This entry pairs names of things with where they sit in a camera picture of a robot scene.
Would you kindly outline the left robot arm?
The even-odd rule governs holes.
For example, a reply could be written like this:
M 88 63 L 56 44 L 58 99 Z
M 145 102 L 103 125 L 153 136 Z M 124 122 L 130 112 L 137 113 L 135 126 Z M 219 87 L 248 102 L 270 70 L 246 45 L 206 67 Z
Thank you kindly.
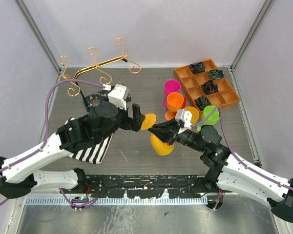
M 119 128 L 139 131 L 145 115 L 140 106 L 133 104 L 133 116 L 110 102 L 91 107 L 89 113 L 72 119 L 57 129 L 43 143 L 12 157 L 0 156 L 0 194 L 14 199 L 35 190 L 66 189 L 83 193 L 88 188 L 84 170 L 75 168 L 67 172 L 43 171 L 45 165 L 69 155 L 98 155 L 105 151 L 104 142 Z

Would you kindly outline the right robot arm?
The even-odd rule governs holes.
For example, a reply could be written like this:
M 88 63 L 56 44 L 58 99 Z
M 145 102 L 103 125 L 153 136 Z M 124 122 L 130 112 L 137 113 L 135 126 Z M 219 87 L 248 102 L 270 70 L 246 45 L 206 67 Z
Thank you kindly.
M 202 153 L 200 159 L 209 168 L 204 177 L 208 191 L 219 189 L 246 196 L 293 223 L 293 178 L 279 177 L 248 162 L 221 144 L 222 138 L 213 126 L 204 125 L 196 133 L 170 120 L 154 124 L 149 131 L 167 145 L 177 142 Z

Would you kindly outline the yellow plastic wine glass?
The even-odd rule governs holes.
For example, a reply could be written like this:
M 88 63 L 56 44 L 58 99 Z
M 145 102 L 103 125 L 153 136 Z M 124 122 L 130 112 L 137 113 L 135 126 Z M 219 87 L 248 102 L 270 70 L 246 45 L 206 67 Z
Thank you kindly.
M 147 130 L 152 127 L 157 120 L 157 117 L 153 113 L 149 113 L 145 115 L 145 119 L 142 122 L 141 130 Z M 155 134 L 150 134 L 150 143 L 154 149 L 154 151 L 160 156 L 167 156 L 173 150 L 175 145 L 168 145 L 167 143 L 162 142 Z

